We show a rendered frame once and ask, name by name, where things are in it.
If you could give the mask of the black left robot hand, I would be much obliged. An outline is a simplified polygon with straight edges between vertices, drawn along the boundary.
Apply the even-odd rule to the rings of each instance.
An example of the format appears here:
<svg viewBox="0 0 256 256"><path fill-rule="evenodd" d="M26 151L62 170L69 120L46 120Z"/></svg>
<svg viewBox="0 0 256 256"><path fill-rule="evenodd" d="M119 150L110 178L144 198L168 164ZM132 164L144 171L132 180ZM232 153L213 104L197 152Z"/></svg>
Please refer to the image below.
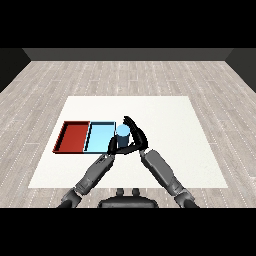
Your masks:
<svg viewBox="0 0 256 256"><path fill-rule="evenodd" d="M117 138L113 136L108 145L108 155L115 155L117 151Z"/></svg>

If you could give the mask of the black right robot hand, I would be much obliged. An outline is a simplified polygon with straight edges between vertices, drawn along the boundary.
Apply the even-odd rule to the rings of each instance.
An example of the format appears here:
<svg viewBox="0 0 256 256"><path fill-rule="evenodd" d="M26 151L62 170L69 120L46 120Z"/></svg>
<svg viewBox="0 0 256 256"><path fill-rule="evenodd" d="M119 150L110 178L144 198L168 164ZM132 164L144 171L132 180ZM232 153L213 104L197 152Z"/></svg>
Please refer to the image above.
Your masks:
<svg viewBox="0 0 256 256"><path fill-rule="evenodd" d="M118 147L117 143L117 154L129 154L135 151L141 151L148 148L148 140L145 133L136 125L132 118L125 116L123 124L130 128L129 143L127 147Z"/></svg>

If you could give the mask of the small blue can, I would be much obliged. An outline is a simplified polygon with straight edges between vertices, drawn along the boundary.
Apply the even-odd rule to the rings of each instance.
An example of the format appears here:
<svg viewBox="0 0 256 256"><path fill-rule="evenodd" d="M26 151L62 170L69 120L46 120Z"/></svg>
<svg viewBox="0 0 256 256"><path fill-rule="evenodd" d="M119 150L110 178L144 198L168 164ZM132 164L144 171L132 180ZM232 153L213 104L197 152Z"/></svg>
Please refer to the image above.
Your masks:
<svg viewBox="0 0 256 256"><path fill-rule="evenodd" d="M130 128L125 125L119 125L116 130L118 147L127 147L129 143Z"/></svg>

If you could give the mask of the light blue shallow open box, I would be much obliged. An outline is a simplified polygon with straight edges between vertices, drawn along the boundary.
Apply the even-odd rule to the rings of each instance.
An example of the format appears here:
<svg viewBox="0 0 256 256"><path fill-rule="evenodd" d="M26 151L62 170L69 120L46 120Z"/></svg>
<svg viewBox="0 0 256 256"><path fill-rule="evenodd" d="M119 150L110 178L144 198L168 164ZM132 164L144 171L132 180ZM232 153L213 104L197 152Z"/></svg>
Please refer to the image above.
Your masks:
<svg viewBox="0 0 256 256"><path fill-rule="evenodd" d="M114 121L92 121L84 143L85 154L102 154L108 151L108 145L115 134Z"/></svg>

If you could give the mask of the red shallow open box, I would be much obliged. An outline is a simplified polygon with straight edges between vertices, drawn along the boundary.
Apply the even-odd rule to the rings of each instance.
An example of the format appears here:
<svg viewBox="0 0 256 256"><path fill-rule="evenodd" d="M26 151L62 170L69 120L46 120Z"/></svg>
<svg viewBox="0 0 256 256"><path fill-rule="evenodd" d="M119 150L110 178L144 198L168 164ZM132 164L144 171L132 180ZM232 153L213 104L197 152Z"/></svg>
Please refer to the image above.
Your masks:
<svg viewBox="0 0 256 256"><path fill-rule="evenodd" d="M53 153L82 154L89 124L89 121L65 121L56 140Z"/></svg>

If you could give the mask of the dark grey robot body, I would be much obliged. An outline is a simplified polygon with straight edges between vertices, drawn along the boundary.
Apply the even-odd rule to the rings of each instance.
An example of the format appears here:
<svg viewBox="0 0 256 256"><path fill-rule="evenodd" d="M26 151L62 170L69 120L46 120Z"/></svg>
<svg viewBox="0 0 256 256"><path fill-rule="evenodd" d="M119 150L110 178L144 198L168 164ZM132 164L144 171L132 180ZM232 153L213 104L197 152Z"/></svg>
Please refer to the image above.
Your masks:
<svg viewBox="0 0 256 256"><path fill-rule="evenodd" d="M101 200L98 208L158 208L158 204L153 199L142 197L138 188L132 189L131 196L125 196L124 189L118 188L116 195Z"/></svg>

